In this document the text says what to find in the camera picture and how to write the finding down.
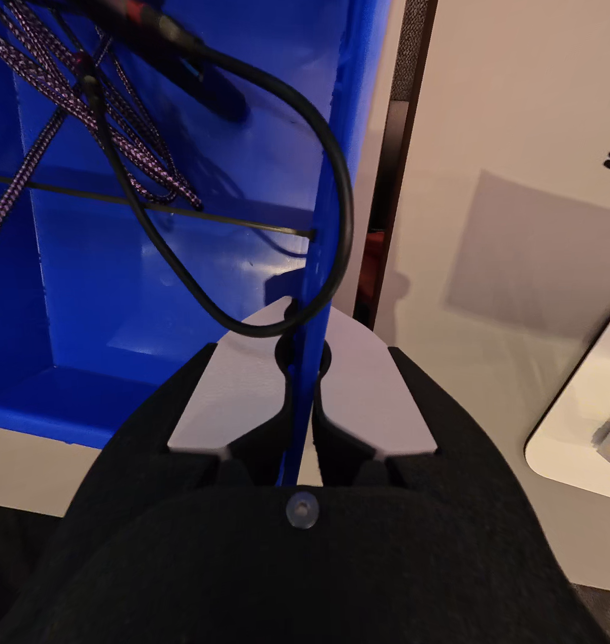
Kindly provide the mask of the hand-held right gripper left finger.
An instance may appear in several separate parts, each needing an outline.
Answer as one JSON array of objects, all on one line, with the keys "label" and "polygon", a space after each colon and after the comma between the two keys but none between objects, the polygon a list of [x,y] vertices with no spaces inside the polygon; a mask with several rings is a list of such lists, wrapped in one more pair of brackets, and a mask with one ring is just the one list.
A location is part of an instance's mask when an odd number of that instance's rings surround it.
[{"label": "hand-held right gripper left finger", "polygon": [[292,438],[291,333],[246,337],[228,332],[216,344],[168,439],[171,452],[238,459],[261,468]]}]

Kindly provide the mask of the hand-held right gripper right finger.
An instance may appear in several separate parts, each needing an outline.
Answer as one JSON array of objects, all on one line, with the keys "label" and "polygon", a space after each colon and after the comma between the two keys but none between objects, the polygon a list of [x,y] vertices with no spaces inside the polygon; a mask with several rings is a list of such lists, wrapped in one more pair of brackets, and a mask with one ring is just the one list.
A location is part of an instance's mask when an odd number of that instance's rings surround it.
[{"label": "hand-held right gripper right finger", "polygon": [[432,454],[433,438],[385,342],[331,308],[312,411],[320,468]]}]

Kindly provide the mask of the blue plastic bin with divider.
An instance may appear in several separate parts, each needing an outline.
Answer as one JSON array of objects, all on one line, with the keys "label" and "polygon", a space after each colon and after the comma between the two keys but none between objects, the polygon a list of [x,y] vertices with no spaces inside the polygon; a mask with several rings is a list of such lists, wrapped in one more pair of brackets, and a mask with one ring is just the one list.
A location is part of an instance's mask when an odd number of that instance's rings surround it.
[{"label": "blue plastic bin with divider", "polygon": [[214,303],[245,321],[304,308],[335,256],[327,155],[274,95],[242,123],[212,113],[71,1],[0,1],[0,429],[98,450],[226,329],[141,229],[79,92],[81,48],[148,215]]}]

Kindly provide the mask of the black usb cable red plug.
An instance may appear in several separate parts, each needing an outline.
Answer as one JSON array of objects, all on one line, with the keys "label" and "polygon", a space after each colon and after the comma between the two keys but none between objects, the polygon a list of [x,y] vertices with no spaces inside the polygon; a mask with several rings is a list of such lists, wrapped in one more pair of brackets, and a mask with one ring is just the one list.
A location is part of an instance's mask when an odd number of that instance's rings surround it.
[{"label": "black usb cable red plug", "polygon": [[98,137],[111,168],[124,192],[133,215],[167,265],[180,279],[206,313],[230,332],[256,339],[277,337],[294,331],[315,318],[331,302],[349,264],[354,235],[354,197],[348,165],[341,147],[318,109],[300,92],[276,76],[247,62],[207,46],[171,16],[140,1],[71,1],[75,9],[86,15],[102,30],[126,44],[138,57],[158,69],[161,50],[170,58],[189,63],[204,60],[274,95],[298,113],[320,142],[331,165],[339,203],[339,233],[332,267],[318,294],[289,318],[271,325],[254,326],[238,321],[221,310],[204,292],[186,267],[159,234],[129,180],[123,162],[112,142],[105,117],[105,101],[96,79],[93,64],[84,62],[80,77],[87,103],[96,119]]}]

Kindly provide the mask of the wooden book stand white base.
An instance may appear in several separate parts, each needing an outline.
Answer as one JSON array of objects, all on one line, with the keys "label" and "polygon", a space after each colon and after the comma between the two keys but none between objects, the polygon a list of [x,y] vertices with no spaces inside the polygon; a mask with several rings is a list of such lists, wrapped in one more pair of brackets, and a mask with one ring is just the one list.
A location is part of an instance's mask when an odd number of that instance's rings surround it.
[{"label": "wooden book stand white base", "polygon": [[525,445],[532,471],[610,498],[610,320]]}]

